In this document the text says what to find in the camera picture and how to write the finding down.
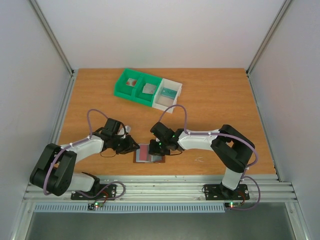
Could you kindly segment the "brown leather card holder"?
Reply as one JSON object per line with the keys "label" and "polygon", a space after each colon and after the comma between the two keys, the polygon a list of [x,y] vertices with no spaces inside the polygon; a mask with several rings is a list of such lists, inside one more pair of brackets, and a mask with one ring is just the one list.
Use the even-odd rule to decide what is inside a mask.
{"label": "brown leather card holder", "polygon": [[139,149],[134,152],[133,163],[146,164],[146,163],[164,163],[165,157],[149,154],[148,144],[139,144]]}

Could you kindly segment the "white floral card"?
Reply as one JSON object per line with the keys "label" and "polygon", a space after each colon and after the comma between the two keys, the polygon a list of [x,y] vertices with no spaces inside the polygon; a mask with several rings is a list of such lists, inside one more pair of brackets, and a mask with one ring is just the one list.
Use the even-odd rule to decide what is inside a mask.
{"label": "white floral card", "polygon": [[150,83],[146,83],[143,86],[142,93],[143,94],[153,95],[155,93],[156,89],[157,89],[156,85],[150,84]]}

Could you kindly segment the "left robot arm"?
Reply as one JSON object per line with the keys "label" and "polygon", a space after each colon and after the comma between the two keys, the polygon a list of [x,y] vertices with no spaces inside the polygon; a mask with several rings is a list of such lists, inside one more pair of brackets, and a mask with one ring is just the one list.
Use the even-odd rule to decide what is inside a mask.
{"label": "left robot arm", "polygon": [[89,173],[76,173],[76,163],[111,149],[117,155],[134,152],[140,146],[129,134],[130,128],[109,118],[103,127],[86,138],[65,145],[50,143],[45,146],[29,182],[41,188],[45,195],[61,196],[67,191],[80,191],[96,199],[101,193],[98,178]]}

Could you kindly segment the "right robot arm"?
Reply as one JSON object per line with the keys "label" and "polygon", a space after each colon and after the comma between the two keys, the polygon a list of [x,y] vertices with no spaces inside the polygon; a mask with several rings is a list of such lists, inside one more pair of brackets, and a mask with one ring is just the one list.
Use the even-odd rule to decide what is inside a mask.
{"label": "right robot arm", "polygon": [[216,194],[230,200],[238,191],[252,155],[257,156],[255,145],[239,131],[224,124],[218,130],[191,131],[179,128],[176,131],[157,122],[150,130],[155,139],[150,140],[149,154],[171,156],[172,152],[181,154],[187,150],[214,152],[226,167]]}

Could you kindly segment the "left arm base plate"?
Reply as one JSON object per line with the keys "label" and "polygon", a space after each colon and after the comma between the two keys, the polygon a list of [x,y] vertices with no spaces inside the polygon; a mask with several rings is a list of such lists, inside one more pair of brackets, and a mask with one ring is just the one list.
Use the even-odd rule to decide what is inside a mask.
{"label": "left arm base plate", "polygon": [[98,194],[94,194],[91,191],[84,192],[83,194],[79,192],[74,192],[71,194],[70,199],[73,201],[93,201],[99,199],[107,199],[108,201],[114,200],[117,194],[116,184],[101,184],[98,188]]}

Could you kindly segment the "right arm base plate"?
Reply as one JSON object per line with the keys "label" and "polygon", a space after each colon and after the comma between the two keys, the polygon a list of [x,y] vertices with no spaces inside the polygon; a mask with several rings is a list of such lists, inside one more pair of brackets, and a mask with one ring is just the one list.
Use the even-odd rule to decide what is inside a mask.
{"label": "right arm base plate", "polygon": [[235,190],[230,190],[221,183],[205,184],[202,187],[202,192],[207,201],[246,201],[250,199],[248,186],[246,184],[239,184]]}

